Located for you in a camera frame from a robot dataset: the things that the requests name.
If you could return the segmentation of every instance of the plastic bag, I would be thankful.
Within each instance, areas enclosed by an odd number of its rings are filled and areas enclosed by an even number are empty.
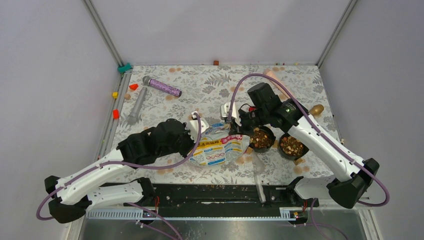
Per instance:
[[[227,164],[239,158],[249,146],[250,137],[228,135],[230,125],[216,123],[201,136],[199,146],[190,162],[201,167]]]

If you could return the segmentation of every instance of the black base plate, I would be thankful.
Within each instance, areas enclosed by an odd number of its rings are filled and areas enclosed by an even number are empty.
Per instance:
[[[280,217],[280,207],[302,207],[284,186],[264,185],[261,203],[255,185],[153,184],[160,215],[173,218]],[[136,202],[154,207],[152,202]]]

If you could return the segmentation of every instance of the small red object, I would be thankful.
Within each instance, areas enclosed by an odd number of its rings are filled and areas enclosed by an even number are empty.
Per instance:
[[[137,88],[139,87],[139,85],[137,83],[129,85],[129,89],[135,91]]]
[[[113,110],[113,119],[119,119],[119,111],[118,111],[118,109]]]

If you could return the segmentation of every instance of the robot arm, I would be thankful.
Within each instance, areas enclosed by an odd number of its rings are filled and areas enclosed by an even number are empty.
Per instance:
[[[379,164],[373,158],[364,160],[341,145],[311,115],[304,116],[292,99],[281,102],[269,84],[259,83],[250,88],[247,93],[255,106],[255,110],[245,112],[240,109],[238,111],[241,125],[233,120],[231,122],[232,134],[252,135],[254,128],[270,124],[272,127],[280,128],[283,132],[298,139],[334,173],[330,177],[300,177],[295,179],[292,184],[295,183],[294,190],[299,197],[302,199],[331,197],[342,207],[353,208],[371,185],[372,179],[336,151],[334,146],[342,149],[350,158],[373,175],[376,174]],[[304,112],[308,112],[305,107],[301,107]],[[311,127],[308,120],[312,121],[319,132]]]
[[[104,184],[116,176],[134,170],[131,166],[119,162],[148,165],[154,163],[156,158],[173,153],[186,157],[195,145],[198,125],[197,120],[186,124],[176,119],[168,119],[157,127],[131,134],[120,142],[116,149],[79,172],[63,178],[47,177],[44,185],[49,194],[63,188],[54,194],[48,203],[50,214],[59,223],[69,223],[93,208],[121,203],[149,203],[155,195],[155,190],[148,178],[141,177],[127,184]],[[200,126],[200,132],[203,133],[209,125],[200,120]]]

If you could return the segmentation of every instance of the teal block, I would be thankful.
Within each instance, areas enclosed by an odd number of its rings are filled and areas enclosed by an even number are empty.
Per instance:
[[[131,64],[127,63],[125,66],[118,67],[118,72],[125,73],[125,71],[130,70],[132,68],[133,67],[131,66]]]

